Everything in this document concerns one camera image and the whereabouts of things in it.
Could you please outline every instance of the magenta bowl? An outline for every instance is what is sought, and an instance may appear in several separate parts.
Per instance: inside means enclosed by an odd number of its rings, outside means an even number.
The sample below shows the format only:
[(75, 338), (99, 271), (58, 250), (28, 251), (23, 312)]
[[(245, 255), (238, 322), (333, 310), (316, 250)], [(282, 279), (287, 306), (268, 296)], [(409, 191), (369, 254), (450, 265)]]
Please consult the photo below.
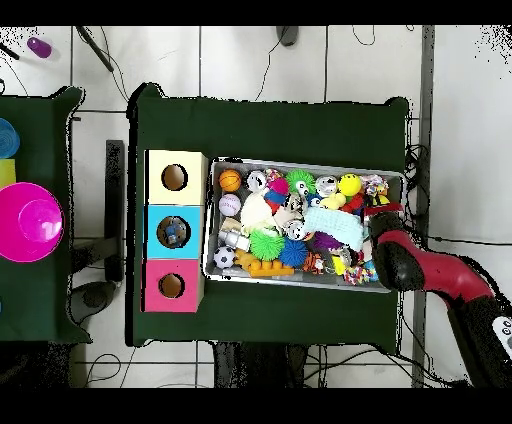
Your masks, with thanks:
[(13, 262), (35, 262), (59, 245), (64, 214), (57, 199), (32, 183), (0, 190), (0, 256)]

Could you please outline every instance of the yellow ball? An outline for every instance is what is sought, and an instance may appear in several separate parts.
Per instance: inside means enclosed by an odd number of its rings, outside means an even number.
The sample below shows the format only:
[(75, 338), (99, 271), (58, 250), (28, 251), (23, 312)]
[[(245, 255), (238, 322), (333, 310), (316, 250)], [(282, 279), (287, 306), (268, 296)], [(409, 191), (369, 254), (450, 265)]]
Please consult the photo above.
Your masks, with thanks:
[(345, 174), (338, 183), (338, 188), (345, 196), (354, 196), (361, 190), (361, 179), (355, 174)]

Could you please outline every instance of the green table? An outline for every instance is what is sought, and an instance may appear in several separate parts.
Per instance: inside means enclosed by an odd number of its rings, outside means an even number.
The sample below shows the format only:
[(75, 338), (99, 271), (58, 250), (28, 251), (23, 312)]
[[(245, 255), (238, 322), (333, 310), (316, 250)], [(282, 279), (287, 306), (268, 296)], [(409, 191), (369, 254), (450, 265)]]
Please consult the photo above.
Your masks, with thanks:
[(408, 103), (287, 104), (167, 99), (142, 84), (128, 107), (127, 344), (146, 339), (377, 343), (394, 352), (396, 293), (207, 281), (197, 314), (140, 312), (143, 152), (200, 151), (305, 164), (403, 172)]
[(73, 87), (49, 98), (0, 96), (0, 117), (20, 135), (20, 149), (14, 156), (17, 181), (48, 189), (69, 217), (61, 243), (43, 260), (17, 264), (0, 257), (0, 341), (90, 342), (66, 312), (73, 227), (67, 130), (81, 98), (82, 91)]

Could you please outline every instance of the yellow object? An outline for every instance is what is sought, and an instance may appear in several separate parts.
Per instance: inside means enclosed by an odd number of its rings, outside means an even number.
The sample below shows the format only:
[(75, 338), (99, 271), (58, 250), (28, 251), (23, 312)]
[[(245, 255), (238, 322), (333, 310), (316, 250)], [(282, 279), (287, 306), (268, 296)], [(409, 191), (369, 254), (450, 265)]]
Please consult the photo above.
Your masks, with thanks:
[(345, 196), (354, 196), (362, 187), (361, 179), (356, 174), (345, 174), (338, 183), (339, 190)]
[[(208, 159), (200, 152), (149, 150), (145, 165), (149, 178), (149, 203), (152, 205), (201, 206), (205, 204)], [(164, 185), (167, 170), (183, 168), (186, 175), (183, 188), (168, 189)]]
[(235, 250), (235, 257), (235, 265), (240, 265), (244, 271), (249, 271), (249, 266), (252, 262), (257, 261), (259, 263), (256, 256), (251, 253), (247, 253), (242, 249)]
[(336, 274), (343, 275), (347, 267), (345, 266), (341, 258), (339, 256), (331, 256), (331, 258), (332, 263), (334, 264), (334, 271), (336, 272)]
[(320, 200), (320, 206), (327, 209), (338, 210), (347, 202), (347, 198), (342, 193), (333, 193), (329, 197)]
[(255, 260), (249, 267), (251, 277), (273, 277), (275, 275), (293, 275), (295, 270), (288, 265), (283, 265), (281, 261), (275, 259), (273, 261)]
[(0, 189), (16, 182), (14, 159), (0, 159)]
[[(387, 205), (389, 203), (389, 200), (386, 196), (383, 196), (382, 194), (379, 194), (379, 200), (381, 205)], [(372, 200), (373, 206), (378, 206), (377, 200), (374, 198)]]

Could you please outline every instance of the box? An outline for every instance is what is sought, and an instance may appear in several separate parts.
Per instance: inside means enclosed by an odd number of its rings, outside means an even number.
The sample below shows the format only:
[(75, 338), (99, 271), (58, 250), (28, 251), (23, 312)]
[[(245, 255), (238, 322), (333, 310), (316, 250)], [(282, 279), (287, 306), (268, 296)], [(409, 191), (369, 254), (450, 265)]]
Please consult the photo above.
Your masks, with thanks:
[[(284, 162), (268, 162), (258, 161), (253, 159), (242, 159), (240, 162), (229, 162), (229, 158), (220, 158), (214, 161), (210, 166), (210, 187), (208, 191), (212, 193), (211, 202), (208, 204), (206, 216), (206, 233), (203, 247), (203, 273), (206, 277), (217, 280), (230, 280), (242, 283), (263, 283), (263, 284), (279, 284), (288, 286), (300, 287), (315, 287), (323, 289), (338, 289), (338, 290), (361, 290), (387, 293), (389, 292), (380, 282), (369, 282), (362, 285), (352, 285), (345, 282), (342, 276), (333, 273), (324, 273), (322, 275), (313, 275), (310, 272), (295, 271), (293, 275), (288, 276), (274, 276), (274, 277), (258, 277), (250, 278), (247, 271), (240, 267), (231, 267), (226, 269), (216, 268), (213, 263), (213, 255), (215, 250), (222, 245), (218, 240), (218, 233), (220, 226), (224, 220), (224, 216), (218, 209), (218, 203), (223, 195), (222, 189), (218, 184), (219, 175), (226, 169), (234, 169), (240, 172), (242, 176), (248, 175), (253, 170), (263, 170), (267, 168), (276, 169), (284, 174), (294, 169), (304, 169), (309, 171), (315, 178), (320, 176), (333, 175), (339, 178), (341, 175), (347, 173), (354, 173), (356, 175), (372, 175), (377, 174), (386, 179), (389, 184), (388, 199), (391, 202), (401, 203), (405, 205), (405, 177), (398, 172), (379, 171), (379, 170), (364, 170), (355, 168), (342, 168), (332, 166), (319, 166), (319, 165), (305, 165)], [(242, 204), (244, 203), (250, 192), (241, 188), (236, 193), (240, 197)], [(240, 212), (233, 218), (240, 220)]]

